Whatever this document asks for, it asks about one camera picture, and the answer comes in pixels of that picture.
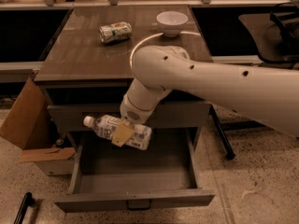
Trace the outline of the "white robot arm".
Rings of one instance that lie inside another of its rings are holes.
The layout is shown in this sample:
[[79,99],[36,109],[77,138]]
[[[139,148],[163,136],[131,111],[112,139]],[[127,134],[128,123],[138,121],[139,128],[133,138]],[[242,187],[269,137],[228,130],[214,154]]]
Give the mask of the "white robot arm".
[[279,132],[299,137],[299,72],[197,62],[177,46],[146,46],[131,53],[134,80],[121,102],[121,118],[145,123],[171,91],[184,91],[234,110]]

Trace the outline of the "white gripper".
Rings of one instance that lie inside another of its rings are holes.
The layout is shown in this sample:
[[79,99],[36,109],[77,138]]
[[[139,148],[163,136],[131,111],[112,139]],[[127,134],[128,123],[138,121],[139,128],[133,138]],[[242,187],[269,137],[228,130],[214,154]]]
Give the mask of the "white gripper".
[[133,136],[134,124],[144,124],[152,114],[151,110],[141,110],[133,106],[127,94],[123,96],[120,112],[121,118],[128,121],[122,120],[113,134],[112,144],[118,147],[122,147]]

